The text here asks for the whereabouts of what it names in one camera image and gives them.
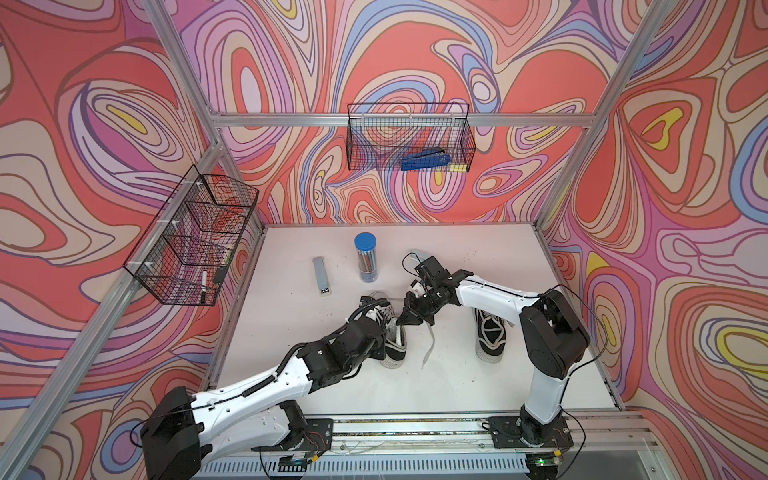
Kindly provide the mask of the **white shoelace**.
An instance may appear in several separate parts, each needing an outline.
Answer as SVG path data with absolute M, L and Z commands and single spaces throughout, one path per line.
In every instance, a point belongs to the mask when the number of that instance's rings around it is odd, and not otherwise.
M 421 366 L 420 366 L 421 369 L 424 369 L 426 367 L 426 365 L 428 364 L 428 362 L 431 359 L 432 354 L 434 352 L 435 346 L 436 346 L 436 336 L 435 336 L 435 333 L 434 333 L 434 327 L 432 325 L 427 325 L 427 332 L 428 332 L 428 335 L 429 335 L 429 345 L 428 345 L 428 348 L 426 349 L 426 351 L 425 351 L 425 353 L 423 355 L 423 358 L 422 358 L 422 361 L 421 361 Z

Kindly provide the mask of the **black white sneaker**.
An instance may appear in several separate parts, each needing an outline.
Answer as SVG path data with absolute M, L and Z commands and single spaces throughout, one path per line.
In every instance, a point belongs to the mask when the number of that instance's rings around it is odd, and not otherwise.
M 377 360 L 388 369 L 400 368 L 406 358 L 407 338 L 401 325 L 397 324 L 398 314 L 389 298 L 381 291 L 372 291 L 360 297 L 360 305 L 366 306 L 377 300 L 386 300 L 383 305 L 374 306 L 371 312 L 365 314 L 375 318 L 383 327 L 384 337 L 374 346 L 369 357 Z
M 507 342 L 505 321 L 479 309 L 474 309 L 473 314 L 476 322 L 475 353 L 477 357 L 485 363 L 499 363 Z

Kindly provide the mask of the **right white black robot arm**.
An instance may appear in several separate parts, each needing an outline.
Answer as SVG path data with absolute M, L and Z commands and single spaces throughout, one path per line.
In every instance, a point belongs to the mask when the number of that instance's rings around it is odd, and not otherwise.
M 562 400 L 575 364 L 590 337 L 567 298 L 557 289 L 543 293 L 514 290 L 460 269 L 443 268 L 433 256 L 415 267 L 418 279 L 404 298 L 399 325 L 435 322 L 446 305 L 472 308 L 521 329 L 534 373 L 517 425 L 520 440 L 538 446 L 562 419 Z

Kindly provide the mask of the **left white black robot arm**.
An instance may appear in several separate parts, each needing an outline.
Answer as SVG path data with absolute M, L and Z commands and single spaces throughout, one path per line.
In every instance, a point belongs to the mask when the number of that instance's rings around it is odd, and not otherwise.
M 303 437 L 298 399 L 381 358 L 385 338 L 376 313 L 359 313 L 331 334 L 295 345 L 270 370 L 218 390 L 173 388 L 139 431 L 148 478 L 190 479 L 243 448 L 292 446 Z

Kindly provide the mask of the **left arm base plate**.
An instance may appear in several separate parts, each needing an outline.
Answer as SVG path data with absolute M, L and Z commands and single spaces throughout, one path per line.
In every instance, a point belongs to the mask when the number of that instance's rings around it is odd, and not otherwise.
M 332 446 L 334 421 L 329 417 L 309 418 L 304 427 L 291 427 L 287 421 L 267 424 L 262 428 L 260 440 L 250 451 L 258 452 L 324 452 Z

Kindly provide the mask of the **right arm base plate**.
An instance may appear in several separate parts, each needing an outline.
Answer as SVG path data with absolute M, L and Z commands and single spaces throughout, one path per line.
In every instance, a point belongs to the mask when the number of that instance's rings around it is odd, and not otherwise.
M 557 416 L 542 425 L 535 419 L 519 416 L 495 416 L 481 423 L 491 435 L 496 449 L 545 449 L 567 451 L 574 446 L 566 420 Z

